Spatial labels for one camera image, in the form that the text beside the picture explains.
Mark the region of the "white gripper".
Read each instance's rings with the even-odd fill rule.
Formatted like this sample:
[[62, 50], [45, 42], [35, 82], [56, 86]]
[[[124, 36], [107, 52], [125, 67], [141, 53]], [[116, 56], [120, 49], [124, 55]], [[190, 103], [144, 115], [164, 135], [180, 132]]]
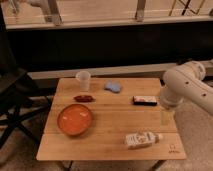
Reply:
[[165, 108], [161, 113], [161, 124], [168, 125], [173, 119], [174, 110], [183, 102], [183, 98], [170, 90], [167, 86], [164, 86], [159, 92], [159, 103]]

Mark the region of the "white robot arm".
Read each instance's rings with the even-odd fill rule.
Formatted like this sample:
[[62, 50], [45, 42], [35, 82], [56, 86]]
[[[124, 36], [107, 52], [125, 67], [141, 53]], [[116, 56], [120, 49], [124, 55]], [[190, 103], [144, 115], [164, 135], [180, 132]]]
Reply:
[[205, 76], [206, 69], [198, 61], [168, 69], [163, 74], [159, 104], [166, 110], [174, 110], [188, 99], [213, 117], [213, 88], [203, 82]]

